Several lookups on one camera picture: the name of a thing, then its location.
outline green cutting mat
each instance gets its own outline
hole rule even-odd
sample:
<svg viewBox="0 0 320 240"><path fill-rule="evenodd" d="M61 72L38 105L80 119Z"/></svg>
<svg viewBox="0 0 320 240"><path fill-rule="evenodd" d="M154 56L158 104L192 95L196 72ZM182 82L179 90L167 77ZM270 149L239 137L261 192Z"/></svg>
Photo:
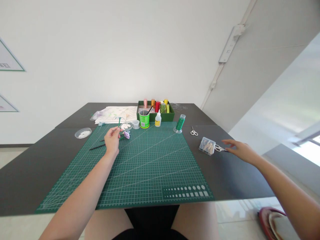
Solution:
<svg viewBox="0 0 320 240"><path fill-rule="evenodd" d="M131 129L121 139L119 154L102 190L97 209L129 208L214 200L213 194L176 122ZM117 124L98 126L42 201L37 213L56 212L79 186L106 148L99 146Z"/></svg>

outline white wall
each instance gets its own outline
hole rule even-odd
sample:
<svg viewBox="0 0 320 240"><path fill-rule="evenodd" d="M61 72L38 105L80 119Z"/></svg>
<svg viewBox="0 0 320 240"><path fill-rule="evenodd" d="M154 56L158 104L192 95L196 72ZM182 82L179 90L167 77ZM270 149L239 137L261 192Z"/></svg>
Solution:
<svg viewBox="0 0 320 240"><path fill-rule="evenodd" d="M203 111L229 132L320 32L319 9L318 0L258 0Z"/></svg>
<svg viewBox="0 0 320 240"><path fill-rule="evenodd" d="M87 102L201 105L250 0L3 1L0 35L28 72L0 72L0 144L34 143Z"/></svg>
<svg viewBox="0 0 320 240"><path fill-rule="evenodd" d="M320 121L320 34L232 128L264 154Z"/></svg>

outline window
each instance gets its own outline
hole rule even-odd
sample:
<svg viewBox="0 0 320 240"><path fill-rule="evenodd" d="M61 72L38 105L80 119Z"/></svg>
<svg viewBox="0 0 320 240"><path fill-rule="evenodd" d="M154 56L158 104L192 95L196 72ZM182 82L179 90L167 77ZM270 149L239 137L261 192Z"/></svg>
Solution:
<svg viewBox="0 0 320 240"><path fill-rule="evenodd" d="M320 166L320 132L296 142L295 145L295 152Z"/></svg>

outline table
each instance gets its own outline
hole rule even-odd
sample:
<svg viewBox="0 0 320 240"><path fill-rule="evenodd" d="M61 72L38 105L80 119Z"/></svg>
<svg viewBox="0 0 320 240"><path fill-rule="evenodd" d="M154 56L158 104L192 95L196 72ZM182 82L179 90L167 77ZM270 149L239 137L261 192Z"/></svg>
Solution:
<svg viewBox="0 0 320 240"><path fill-rule="evenodd" d="M55 129L0 169L0 216L34 214L34 211L51 190L61 174L86 142L74 133L83 127L97 126L90 121L91 114L115 103L88 103L64 120ZM118 106L134 106L119 103ZM206 136L225 145L222 139L231 138L195 104L181 104L178 109L186 115L183 135L199 164L217 201L272 197L274 193L260 172L228 152L215 152L208 156L198 151L201 139ZM190 135L191 127L198 136Z"/></svg>

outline person's arm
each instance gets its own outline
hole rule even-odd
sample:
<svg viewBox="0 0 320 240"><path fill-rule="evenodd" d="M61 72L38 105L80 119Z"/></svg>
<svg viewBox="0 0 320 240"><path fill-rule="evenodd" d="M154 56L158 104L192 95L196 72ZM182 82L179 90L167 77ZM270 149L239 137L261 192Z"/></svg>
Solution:
<svg viewBox="0 0 320 240"><path fill-rule="evenodd" d="M120 128L111 128L104 137L106 154L59 208L41 239L79 239L90 220L119 153Z"/></svg>
<svg viewBox="0 0 320 240"><path fill-rule="evenodd" d="M235 140L222 142L235 146L236 149L226 150L252 164L262 173L302 240L320 239L320 205L314 199L247 144Z"/></svg>

